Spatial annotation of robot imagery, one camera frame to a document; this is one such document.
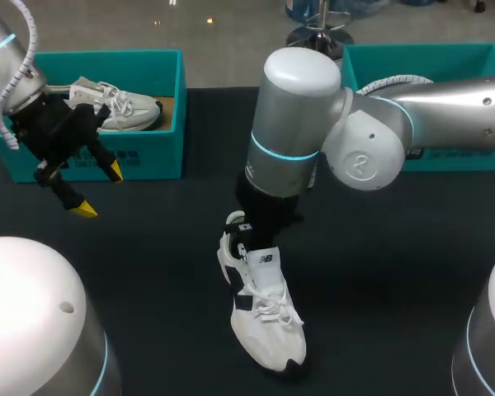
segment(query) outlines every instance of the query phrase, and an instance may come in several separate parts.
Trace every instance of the shoe tongue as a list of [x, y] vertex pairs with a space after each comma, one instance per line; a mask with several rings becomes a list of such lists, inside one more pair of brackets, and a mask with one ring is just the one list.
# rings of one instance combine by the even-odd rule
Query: shoe tongue
[[85, 77], [80, 77], [69, 88], [69, 99], [72, 100], [75, 94], [79, 91], [88, 93], [94, 97], [103, 97], [105, 92], [101, 85], [90, 81]]
[[281, 253], [278, 247], [249, 252], [247, 267], [258, 290], [270, 294], [283, 290]]

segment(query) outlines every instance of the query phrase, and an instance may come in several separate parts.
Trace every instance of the shoe lace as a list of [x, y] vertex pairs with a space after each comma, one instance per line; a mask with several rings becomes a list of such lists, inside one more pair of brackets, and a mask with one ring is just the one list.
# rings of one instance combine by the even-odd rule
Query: shoe lace
[[277, 320], [284, 325], [304, 324], [290, 302], [286, 285], [282, 295], [267, 295], [249, 284], [246, 285], [246, 290], [255, 297], [254, 305], [263, 322]]
[[[110, 117], [116, 124], [116, 114], [118, 112], [125, 117], [132, 116], [134, 109], [125, 91], [121, 91], [118, 87], [115, 87], [108, 82], [99, 82], [99, 85], [104, 90], [104, 97], [108, 98], [107, 104], [111, 110]], [[105, 104], [106, 99], [96, 100], [96, 103]]]

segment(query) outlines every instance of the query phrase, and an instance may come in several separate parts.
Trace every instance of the reflective floor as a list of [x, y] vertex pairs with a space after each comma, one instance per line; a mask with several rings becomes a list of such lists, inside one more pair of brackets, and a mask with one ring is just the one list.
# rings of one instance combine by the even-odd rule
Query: reflective floor
[[[391, 3], [379, 15], [348, 26], [356, 43], [495, 42], [495, 1], [489, 0], [483, 14], [473, 13], [468, 0], [429, 7]], [[285, 14], [284, 0], [26, 0], [26, 4], [39, 27], [40, 50], [178, 48], [185, 56], [189, 87], [257, 85], [266, 56], [297, 26]], [[26, 37], [22, 16], [9, 2], [0, 0], [0, 14]]]

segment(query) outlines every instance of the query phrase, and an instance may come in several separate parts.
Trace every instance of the black table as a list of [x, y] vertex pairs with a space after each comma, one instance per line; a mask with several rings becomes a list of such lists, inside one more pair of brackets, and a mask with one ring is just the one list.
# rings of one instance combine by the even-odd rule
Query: black table
[[72, 262], [126, 395], [451, 396], [451, 354], [495, 262], [495, 173], [402, 174], [365, 193], [323, 163], [300, 203], [306, 222], [280, 236], [310, 372], [276, 379], [236, 341], [216, 259], [256, 96], [190, 90], [185, 176], [78, 183], [97, 219], [13, 184], [0, 163], [0, 235], [46, 243]]

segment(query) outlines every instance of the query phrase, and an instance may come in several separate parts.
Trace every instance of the white coiled cable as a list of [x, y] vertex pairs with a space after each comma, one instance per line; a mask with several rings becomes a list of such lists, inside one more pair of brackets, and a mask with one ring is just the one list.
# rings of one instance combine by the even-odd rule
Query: white coiled cable
[[27, 47], [27, 54], [24, 60], [22, 61], [21, 67], [15, 73], [7, 87], [3, 90], [0, 95], [0, 133], [3, 138], [6, 140], [7, 146], [11, 150], [18, 150], [20, 147], [18, 145], [17, 138], [11, 133], [11, 131], [6, 127], [6, 124], [3, 120], [3, 108], [7, 103], [7, 99], [11, 96], [12, 92], [17, 87], [20, 80], [25, 77], [27, 71], [30, 66], [33, 64], [33, 59], [35, 58], [36, 46], [37, 46], [37, 34], [36, 34], [36, 25], [33, 16], [30, 13], [30, 10], [27, 9], [26, 4], [24, 4], [21, 0], [10, 0], [16, 8], [22, 13], [24, 18], [26, 19], [27, 26], [30, 31], [30, 44]]
[[368, 84], [360, 89], [357, 93], [360, 95], [368, 95], [378, 89], [394, 84], [430, 84], [432, 80], [429, 78], [416, 76], [414, 74], [398, 74], [396, 76], [382, 78]]

